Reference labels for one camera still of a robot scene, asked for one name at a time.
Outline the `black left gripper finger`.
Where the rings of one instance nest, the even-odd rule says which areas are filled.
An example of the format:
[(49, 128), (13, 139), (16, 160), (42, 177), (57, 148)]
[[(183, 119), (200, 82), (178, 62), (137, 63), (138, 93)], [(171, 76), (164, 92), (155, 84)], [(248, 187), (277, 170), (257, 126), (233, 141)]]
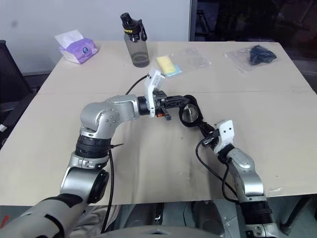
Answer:
[(166, 98), (167, 103), (189, 103), (193, 102), (196, 98), (193, 97), (192, 95), (185, 95), (185, 96), (168, 96)]
[(186, 105), (186, 101), (165, 102), (163, 107), (166, 109), (181, 108)]

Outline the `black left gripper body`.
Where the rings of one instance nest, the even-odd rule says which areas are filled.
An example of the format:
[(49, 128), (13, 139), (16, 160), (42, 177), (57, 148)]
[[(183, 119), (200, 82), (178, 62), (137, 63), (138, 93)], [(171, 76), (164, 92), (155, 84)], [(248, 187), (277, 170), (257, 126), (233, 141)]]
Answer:
[(167, 95), (163, 91), (154, 91), (155, 115), (165, 117), (167, 121), (171, 120), (171, 115), (165, 108)]

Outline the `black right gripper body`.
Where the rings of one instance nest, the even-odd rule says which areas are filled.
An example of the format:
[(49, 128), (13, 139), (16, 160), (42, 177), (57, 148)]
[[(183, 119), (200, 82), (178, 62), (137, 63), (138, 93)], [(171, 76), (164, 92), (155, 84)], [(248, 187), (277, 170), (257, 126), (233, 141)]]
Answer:
[(207, 137), (203, 139), (202, 146), (209, 146), (211, 149), (214, 149), (219, 142), (219, 136), (218, 129), (210, 132)]

